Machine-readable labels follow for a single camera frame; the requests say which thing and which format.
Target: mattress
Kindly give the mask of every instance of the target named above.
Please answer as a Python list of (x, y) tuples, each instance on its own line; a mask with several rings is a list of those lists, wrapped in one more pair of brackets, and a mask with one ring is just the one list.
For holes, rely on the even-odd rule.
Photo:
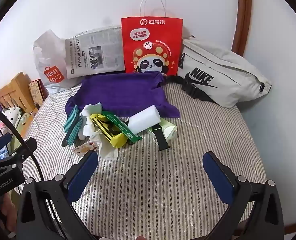
[[(80, 157), (61, 147), (66, 121), (64, 106), (80, 85), (49, 96), (35, 116), (26, 138), (37, 140), (34, 152), (45, 180), (65, 173)], [(99, 164), (78, 202), (81, 220), (97, 236), (111, 239), (182, 239), (208, 234), (225, 212), (202, 168), (202, 157), (213, 151), (236, 175), (264, 183), (266, 176), (254, 141), (236, 106), (193, 99), (178, 84), (164, 86), (168, 101), (181, 113), (168, 120), (178, 126), (170, 149), (158, 152), (148, 133), (132, 146), (119, 149), (117, 161)], [(40, 180), (29, 158), (26, 178)], [(248, 205), (243, 219), (251, 210)]]

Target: speech bubble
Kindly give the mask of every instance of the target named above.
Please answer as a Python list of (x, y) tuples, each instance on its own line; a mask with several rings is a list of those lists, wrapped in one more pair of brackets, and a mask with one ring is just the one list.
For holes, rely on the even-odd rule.
[(130, 32), (130, 38), (134, 41), (143, 41), (149, 37), (149, 30), (146, 28), (134, 29)]

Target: newspaper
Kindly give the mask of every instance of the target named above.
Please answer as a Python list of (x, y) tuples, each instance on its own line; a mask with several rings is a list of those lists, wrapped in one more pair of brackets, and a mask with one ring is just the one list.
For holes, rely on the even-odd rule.
[(67, 77), (125, 70), (121, 27), (82, 32), (66, 39)]

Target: yellow pouch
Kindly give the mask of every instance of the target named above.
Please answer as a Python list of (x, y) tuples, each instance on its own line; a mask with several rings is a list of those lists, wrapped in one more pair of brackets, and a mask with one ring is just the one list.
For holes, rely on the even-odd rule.
[(90, 119), (100, 129), (103, 135), (110, 141), (115, 148), (120, 148), (128, 140), (128, 137), (120, 131), (120, 129), (102, 114), (92, 114)]

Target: white foam block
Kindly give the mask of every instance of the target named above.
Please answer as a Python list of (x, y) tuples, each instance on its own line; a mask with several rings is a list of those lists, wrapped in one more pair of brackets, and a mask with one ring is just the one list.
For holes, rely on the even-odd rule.
[(159, 112), (155, 105), (152, 105), (130, 117), (128, 128), (133, 134), (136, 134), (157, 123), (160, 123)]

